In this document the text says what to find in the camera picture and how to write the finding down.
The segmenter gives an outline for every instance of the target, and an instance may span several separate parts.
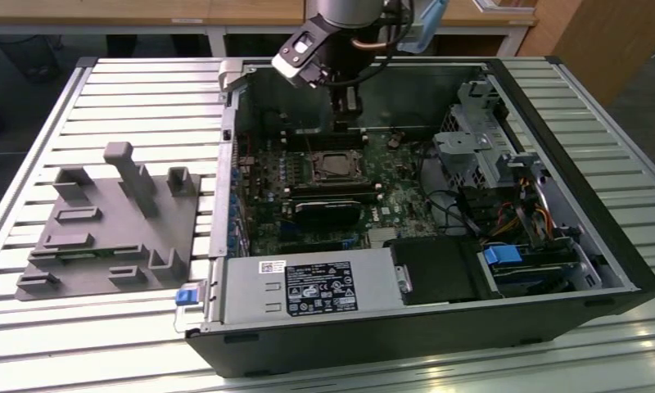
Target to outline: metal bracket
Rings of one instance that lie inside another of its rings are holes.
[[[227,93],[242,84],[242,68],[242,59],[225,59],[219,62],[218,85],[221,92]]]

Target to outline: warning label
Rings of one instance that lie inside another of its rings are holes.
[[[292,317],[356,311],[349,262],[285,266],[285,304]]]

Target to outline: cable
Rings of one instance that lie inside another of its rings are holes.
[[[356,49],[361,49],[362,51],[381,51],[388,49],[398,44],[406,34],[410,32],[412,22],[414,21],[414,1],[408,0],[408,12],[406,12],[406,22],[405,28],[400,31],[400,33],[386,41],[385,43],[362,43],[357,38],[352,38],[352,45]]]
[[[373,78],[382,70],[385,70],[388,63],[393,59],[393,54],[394,54],[393,46],[406,36],[406,34],[409,33],[409,30],[410,30],[410,27],[412,27],[412,20],[414,19],[413,0],[408,0],[408,4],[409,4],[409,12],[408,12],[409,17],[408,17],[408,21],[405,24],[405,28],[400,31],[397,36],[390,41],[388,41],[386,43],[382,43],[384,48],[388,50],[388,52],[385,54],[385,58],[382,59],[381,63],[374,68],[372,68],[369,71],[366,71],[365,73],[361,73],[361,75],[358,75],[354,79],[345,80],[341,82],[332,82],[332,81],[322,80],[320,83],[322,86],[325,86],[326,88],[349,88],[352,86],[356,86],[357,84],[361,84],[362,82],[365,82],[366,80]]]
[[[0,156],[23,156],[26,153],[27,151],[6,151],[0,153]]]
[[[392,59],[393,59],[393,51],[390,50],[388,51],[388,54],[385,55],[385,58],[382,59],[381,63],[374,68],[369,69],[368,72],[358,75],[354,79],[345,80],[342,82],[329,82],[324,80],[320,84],[326,88],[349,88],[352,86],[356,86],[357,84],[373,78],[382,70],[385,70],[385,67],[388,66],[388,63],[390,62]]]

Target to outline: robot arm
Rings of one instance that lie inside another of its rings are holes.
[[[446,4],[448,0],[317,0],[317,15],[283,43],[271,66],[293,85],[329,88],[336,125],[361,114],[358,84],[385,68],[394,48],[424,50]],[[386,40],[378,42],[382,29]],[[386,58],[365,70],[377,51]]]

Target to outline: black cable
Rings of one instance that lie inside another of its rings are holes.
[[[368,72],[362,73],[358,75],[354,79],[345,80],[341,82],[329,82],[326,80],[321,81],[321,85],[325,86],[326,88],[349,88],[352,86],[356,86],[357,84],[361,84],[370,78],[373,78],[382,70],[385,70],[385,67],[388,66],[388,63],[393,59],[393,46],[402,40],[402,38],[406,36],[406,34],[410,31],[412,27],[412,20],[414,19],[414,4],[413,0],[408,0],[408,5],[409,5],[409,11],[408,11],[408,20],[405,24],[405,28],[400,31],[397,36],[386,42],[386,55],[385,58],[382,59],[381,63],[376,68],[372,68]]]
[[[392,40],[389,40],[388,42],[385,42],[385,47],[393,47],[394,45],[397,45],[398,42],[402,41],[402,38],[406,36],[406,34],[410,32],[412,22],[414,21],[414,0],[408,0],[406,1],[406,6],[409,7],[409,9],[408,9],[408,12],[406,12],[405,28],[393,37]]]

